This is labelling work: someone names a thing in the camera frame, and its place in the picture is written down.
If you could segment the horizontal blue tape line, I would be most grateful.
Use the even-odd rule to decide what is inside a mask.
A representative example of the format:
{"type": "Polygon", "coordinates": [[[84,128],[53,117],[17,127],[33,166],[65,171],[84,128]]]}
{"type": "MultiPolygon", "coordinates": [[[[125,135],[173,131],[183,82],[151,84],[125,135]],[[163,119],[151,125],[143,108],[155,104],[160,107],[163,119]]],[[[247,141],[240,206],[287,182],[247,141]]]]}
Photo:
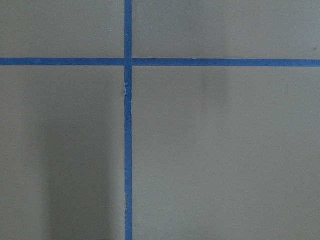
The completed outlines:
{"type": "Polygon", "coordinates": [[[231,58],[1,58],[2,66],[164,66],[164,67],[306,67],[318,68],[318,59],[231,58]]]}

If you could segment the vertical blue tape line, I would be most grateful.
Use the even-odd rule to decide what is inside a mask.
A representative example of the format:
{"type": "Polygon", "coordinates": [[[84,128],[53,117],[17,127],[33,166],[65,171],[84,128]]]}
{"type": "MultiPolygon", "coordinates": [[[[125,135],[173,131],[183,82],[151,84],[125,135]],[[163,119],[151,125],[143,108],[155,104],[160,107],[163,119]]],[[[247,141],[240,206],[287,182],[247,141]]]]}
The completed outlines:
{"type": "Polygon", "coordinates": [[[133,239],[133,157],[132,157],[132,10],[124,1],[124,143],[125,143],[125,239],[133,239]]]}

